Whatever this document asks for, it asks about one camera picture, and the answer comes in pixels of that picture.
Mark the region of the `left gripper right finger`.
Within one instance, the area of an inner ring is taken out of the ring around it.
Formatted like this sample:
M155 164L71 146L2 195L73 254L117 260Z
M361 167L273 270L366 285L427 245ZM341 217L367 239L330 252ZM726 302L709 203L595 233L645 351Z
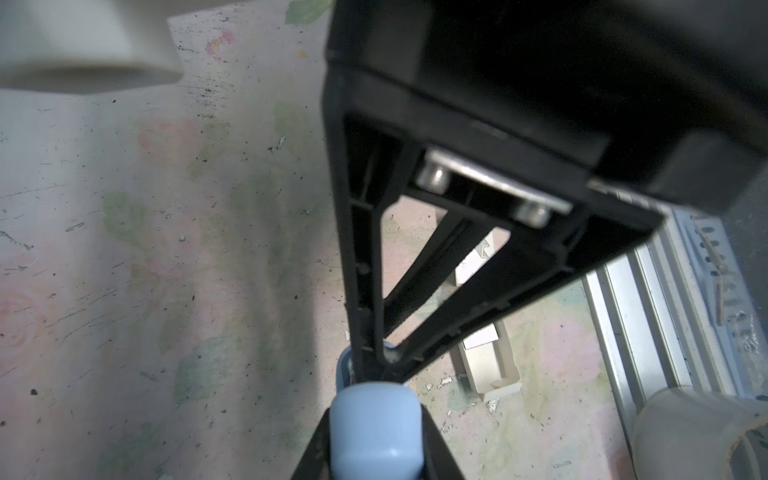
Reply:
M427 408L422 405L424 467L421 479L464 480L465 477Z

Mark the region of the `white staple box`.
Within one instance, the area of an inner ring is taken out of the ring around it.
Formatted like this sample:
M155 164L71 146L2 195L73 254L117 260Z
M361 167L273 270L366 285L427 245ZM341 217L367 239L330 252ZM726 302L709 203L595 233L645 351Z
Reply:
M493 233L488 233L458 264L454 270L454 284L464 285L495 254Z

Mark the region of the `clear tape roll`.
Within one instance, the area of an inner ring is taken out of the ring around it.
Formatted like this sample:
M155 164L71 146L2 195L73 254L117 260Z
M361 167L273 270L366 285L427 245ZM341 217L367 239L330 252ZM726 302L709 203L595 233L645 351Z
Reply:
M631 451L639 479L765 479L767 403L662 390L637 417Z

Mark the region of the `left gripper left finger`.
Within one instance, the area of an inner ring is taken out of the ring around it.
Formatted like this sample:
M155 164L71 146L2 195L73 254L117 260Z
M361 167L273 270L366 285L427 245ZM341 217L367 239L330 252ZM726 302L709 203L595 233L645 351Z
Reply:
M291 480L331 480L330 409L321 417Z

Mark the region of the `light blue stapler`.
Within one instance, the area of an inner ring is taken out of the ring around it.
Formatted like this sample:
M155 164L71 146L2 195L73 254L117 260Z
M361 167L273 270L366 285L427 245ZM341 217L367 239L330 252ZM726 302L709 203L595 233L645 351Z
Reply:
M425 466L422 407L416 394L400 383L358 383L350 348L337 362L329 427L334 479L421 477Z

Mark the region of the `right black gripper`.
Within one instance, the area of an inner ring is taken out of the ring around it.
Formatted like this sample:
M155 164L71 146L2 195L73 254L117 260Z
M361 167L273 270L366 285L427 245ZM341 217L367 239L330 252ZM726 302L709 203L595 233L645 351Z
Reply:
M597 180L725 213L767 160L763 1L339 1L327 134L396 140L387 198L442 147L596 210Z

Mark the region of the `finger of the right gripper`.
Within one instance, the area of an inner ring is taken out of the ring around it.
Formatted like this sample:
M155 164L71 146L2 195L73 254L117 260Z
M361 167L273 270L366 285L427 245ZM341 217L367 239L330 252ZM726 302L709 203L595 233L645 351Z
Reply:
M470 334L644 243L659 225L658 213L616 203L578 207L540 230L512 227L503 247L469 280L398 345L383 348L378 379L410 379ZM423 305L490 230L448 213L387 295L383 333Z
M396 140L352 114L327 134L355 380L381 381L383 266L381 217L391 204L388 183Z

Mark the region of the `aluminium front rail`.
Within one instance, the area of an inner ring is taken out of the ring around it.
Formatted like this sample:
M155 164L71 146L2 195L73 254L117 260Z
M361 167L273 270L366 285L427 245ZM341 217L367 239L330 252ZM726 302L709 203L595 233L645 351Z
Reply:
M661 211L646 243L582 280L627 439L666 388L767 398L764 329L722 222Z

